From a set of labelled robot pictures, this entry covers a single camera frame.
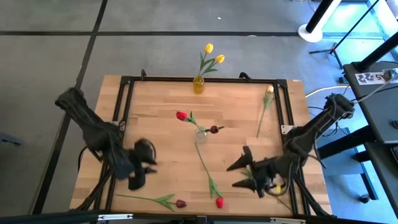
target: green leaf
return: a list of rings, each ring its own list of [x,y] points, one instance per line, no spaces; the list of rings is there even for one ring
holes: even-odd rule
[[[197,121],[195,121],[195,118],[193,117],[193,113],[191,111],[191,118],[190,118],[190,122],[196,124]]]
[[[215,66],[215,64],[216,64],[214,58],[213,58],[213,59],[209,59],[209,60],[211,61],[211,63],[210,63],[210,65],[206,68],[205,72],[203,72],[203,74],[206,73],[209,69],[213,68],[213,66]]]
[[[265,91],[265,92],[264,92],[264,106],[267,104],[267,102],[268,102],[268,94],[267,94],[267,92]]]
[[[218,71],[218,70],[215,69],[215,68],[206,69],[205,72],[203,72],[203,74],[204,74],[204,73],[208,73],[208,72],[215,72],[215,71]]]
[[[213,179],[211,177],[209,177],[209,185],[210,185],[210,198],[213,198],[213,190],[216,192],[216,194],[219,197],[223,197],[223,195],[221,194],[221,192],[217,189],[216,184],[214,183]]]
[[[168,199],[172,198],[174,195],[175,194],[169,194],[169,195],[166,195],[164,197],[156,198],[154,200],[157,201],[157,202],[163,202],[163,201],[167,201]]]
[[[244,169],[241,173],[242,173],[243,175],[245,175],[247,178],[253,179],[253,175],[251,174],[250,170]]]
[[[165,206],[166,208],[170,209],[172,212],[174,212],[174,209],[171,205],[169,205],[167,202],[159,202],[160,204],[162,204],[163,206]]]
[[[223,197],[223,195],[221,194],[221,192],[218,190],[217,186],[215,184],[213,184],[213,188],[216,191],[216,193],[218,194],[219,197]]]
[[[209,189],[210,189],[210,198],[213,198],[213,180],[209,177]]]
[[[209,60],[203,62],[203,63],[200,65],[200,70],[202,70],[203,67],[206,66],[206,65],[207,65],[209,62],[211,62],[212,60],[214,60],[214,59],[209,59]]]
[[[268,106],[274,101],[274,99],[275,99],[275,98],[272,98],[271,100],[269,100],[269,101],[266,103],[266,109],[267,109]]]
[[[203,66],[203,55],[200,52],[200,70],[202,70]]]

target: dark red tulip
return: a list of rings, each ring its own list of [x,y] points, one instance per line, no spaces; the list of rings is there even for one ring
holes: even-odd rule
[[[212,134],[217,134],[218,131],[219,131],[219,129],[218,129],[218,127],[215,126],[215,125],[212,126],[212,127],[210,128],[210,132],[211,132]]]
[[[213,125],[213,126],[210,128],[210,132],[211,132],[212,134],[217,134],[218,131],[220,131],[220,130],[223,129],[223,128],[224,128],[224,126],[217,127],[217,126]]]
[[[175,206],[176,206],[177,208],[184,208],[184,207],[187,206],[187,203],[184,202],[183,200],[178,199],[178,200],[175,202]]]
[[[187,114],[181,111],[177,111],[177,113],[175,114],[177,116],[177,119],[181,120],[181,121],[185,121],[185,119],[187,118]]]
[[[217,198],[216,205],[217,205],[217,208],[224,208],[224,198]]]

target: black metal frame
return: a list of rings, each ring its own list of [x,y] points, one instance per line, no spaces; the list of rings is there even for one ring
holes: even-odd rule
[[[124,111],[123,111],[123,117],[119,122],[119,130],[122,134],[122,136],[124,136],[124,130],[127,124],[127,119],[128,119],[128,114],[129,114],[129,108],[130,108],[130,104],[131,104],[131,100],[132,100],[132,90],[134,88],[134,82],[135,81],[161,81],[161,82],[192,82],[192,78],[189,77],[148,77],[145,73],[144,70],[141,71],[141,76],[139,77],[122,77],[121,78],[121,82],[120,82],[120,86],[119,86],[119,91],[118,91],[118,97],[116,99],[116,104],[115,104],[115,109],[114,109],[114,114],[113,114],[113,121],[117,121],[118,120],[118,114],[120,112],[120,107],[121,107],[121,100],[123,97],[123,92],[124,89],[126,87],[126,85],[128,84],[128,91],[127,91],[127,98],[126,98],[126,102],[125,102],[125,107],[124,107]],[[282,112],[282,103],[280,100],[280,95],[279,95],[279,88],[282,88],[283,94],[284,94],[284,100],[285,100],[285,106],[286,106],[286,110],[287,110],[287,119],[288,119],[288,124],[289,125],[294,125],[294,121],[293,121],[293,113],[292,113],[292,109],[291,109],[291,105],[290,105],[290,98],[289,98],[289,91],[287,88],[287,82],[286,80],[266,80],[266,79],[252,79],[250,78],[246,73],[242,72],[239,75],[239,78],[206,78],[206,82],[217,82],[217,83],[264,83],[264,84],[271,84],[273,85],[274,89],[275,89],[275,102],[277,105],[277,114],[278,114],[278,120],[279,120],[279,125],[282,126],[285,124],[284,122],[284,115]],[[280,129],[280,134],[282,136],[282,143],[284,143],[285,138],[283,137],[282,131]],[[102,168],[101,168],[101,174],[99,177],[99,184],[106,182],[106,180],[104,180],[104,178],[107,178],[106,176],[106,171],[107,169],[107,163],[104,163]],[[303,176],[303,172],[302,169],[299,169],[298,171],[298,176],[300,178],[300,180],[304,182],[304,176]],[[111,183],[109,185],[109,189],[108,189],[108,194],[106,197],[106,203],[105,203],[105,210],[110,211],[111,208],[111,204],[112,204],[112,198],[113,198],[113,194],[114,194],[114,186],[115,186],[115,177],[114,175],[111,176]],[[94,210],[97,210],[100,208],[100,201],[101,201],[101,197],[102,197],[102,191],[103,189],[99,190],[99,194],[97,194],[95,201],[94,201]],[[296,199],[296,195],[295,195],[295,190],[294,190],[294,185],[290,186],[289,189],[289,194],[290,194],[290,204],[292,207],[292,212],[293,215],[298,215],[298,208],[297,208],[297,199]],[[306,215],[310,215],[310,209],[309,209],[309,204],[307,202],[307,200],[305,199],[303,193],[301,193],[302,196],[302,201],[303,201],[303,208],[304,208],[304,212]],[[252,217],[247,217],[248,219],[246,221],[251,221]]]
[[[124,90],[126,85],[128,85],[127,97],[124,106],[123,116],[121,120],[118,122],[119,131],[122,134],[122,139],[124,137],[124,132],[126,129],[129,109],[132,100],[132,91],[134,87],[135,81],[161,81],[161,82],[192,82],[192,78],[188,77],[147,77],[144,70],[141,71],[140,77],[122,77],[119,84],[118,97],[116,98],[115,109],[113,114],[113,121],[118,122],[118,115],[120,112],[120,107],[122,104],[122,97],[124,94]],[[284,94],[284,101],[287,110],[287,119],[288,124],[293,125],[293,113],[290,105],[289,98],[289,90],[287,88],[286,80],[266,80],[266,79],[252,79],[246,73],[242,72],[239,75],[239,78],[206,78],[206,82],[216,82],[216,83],[264,83],[271,84],[275,89],[275,103],[277,108],[278,120],[280,127],[284,125],[284,114],[282,112],[282,103],[280,100],[279,90],[282,89]],[[282,143],[286,140],[286,135],[282,134],[282,130],[280,129],[280,134],[282,138]],[[106,205],[104,210],[100,210],[98,207],[100,205],[101,196],[102,196],[102,188],[108,179],[111,178],[111,183],[109,185],[108,194],[106,198]],[[301,185],[301,189],[304,188],[305,182],[303,179],[302,169],[300,169],[295,175],[294,179],[298,181],[297,183]],[[108,168],[106,162],[104,162],[101,174],[99,177],[98,185],[95,189],[90,193],[90,196],[83,202],[81,206],[77,209],[64,212],[64,213],[53,213],[53,214],[42,214],[36,216],[22,216],[22,217],[6,217],[0,218],[2,221],[7,222],[16,222],[23,220],[26,223],[79,223],[79,221],[84,220],[84,222],[91,221],[92,223],[96,223],[96,221],[100,217],[104,217],[107,214],[118,214],[112,213],[110,211],[112,198],[114,194],[114,185],[115,178],[111,169]],[[288,218],[293,220],[305,220],[307,223],[367,223],[356,220],[345,220],[345,219],[337,219],[335,217],[317,217],[311,216],[308,202],[303,196],[305,192],[301,192],[303,198],[303,208],[304,215],[298,214],[297,209],[297,201],[295,198],[294,188],[291,187],[289,189],[290,200],[292,204],[292,216],[291,217],[268,217],[268,216],[222,216],[222,215],[209,215],[209,216],[197,216],[197,215],[173,215],[173,214],[149,214],[149,213],[134,213],[134,214],[126,214],[127,217],[134,217],[134,219],[156,219],[156,220],[186,220],[186,221],[194,221],[194,223],[210,223],[214,221],[234,221],[234,222],[280,222],[281,219]],[[94,208],[92,211],[87,211],[92,202],[94,201]]]

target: black floor stripe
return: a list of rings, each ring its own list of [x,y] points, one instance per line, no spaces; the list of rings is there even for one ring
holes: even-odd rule
[[[100,31],[100,36],[258,36],[298,37],[297,32],[235,32],[235,31]]]
[[[53,178],[53,175],[55,172],[55,168],[58,163],[58,158],[61,155],[63,142],[65,140],[65,136],[68,131],[68,127],[69,127],[69,123],[70,123],[70,118],[71,117],[68,114],[65,114],[65,116],[62,119],[60,129],[58,130],[59,134],[57,136],[56,141],[53,144],[53,150],[52,150],[52,155],[51,155],[51,159],[49,162],[49,166],[45,172],[45,176],[43,178],[42,185],[40,186],[40,191],[37,196],[36,203],[33,207],[32,214],[34,214],[34,215],[42,213],[45,199],[47,198],[47,194],[48,194],[50,186],[51,186],[51,181],[52,181],[52,178]]]
[[[92,31],[0,31],[0,35],[26,35],[26,36],[82,36],[92,35]]]
[[[76,78],[75,88],[80,89],[81,84],[83,83],[83,78],[85,76],[85,72],[86,72],[88,62],[90,60],[91,53],[93,51],[93,47],[94,47],[94,43],[95,43],[95,39],[96,39],[95,33],[97,33],[98,29],[100,28],[101,21],[102,21],[107,3],[108,3],[108,0],[103,0],[103,2],[101,4],[101,8],[99,9],[97,20],[95,22],[90,40],[88,41],[88,45],[86,48],[85,55],[83,57],[83,61],[81,63],[81,68],[80,68],[79,74]],[[63,117],[63,119],[61,121],[60,129],[58,130],[58,135],[53,144],[51,159],[50,159],[49,165],[47,167],[47,170],[45,171],[45,176],[44,176],[42,185],[40,186],[40,191],[39,191],[36,203],[35,203],[33,211],[32,211],[33,214],[41,214],[42,213],[45,199],[47,198],[47,194],[48,194],[50,186],[51,186],[51,181],[52,181],[53,175],[55,173],[55,169],[57,168],[57,163],[58,163],[59,157],[61,155],[63,142],[67,135],[67,131],[68,131],[69,124],[70,124],[70,119],[71,119],[71,117],[68,114],[65,114],[65,116]]]

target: small vase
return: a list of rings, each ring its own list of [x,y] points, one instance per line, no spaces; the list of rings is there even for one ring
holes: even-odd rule
[[[198,144],[202,144],[206,142],[207,132],[205,131],[205,127],[196,128],[195,130],[195,141]]]
[[[203,93],[203,90],[205,89],[205,79],[200,76],[196,76],[193,79],[193,92],[196,94]]]

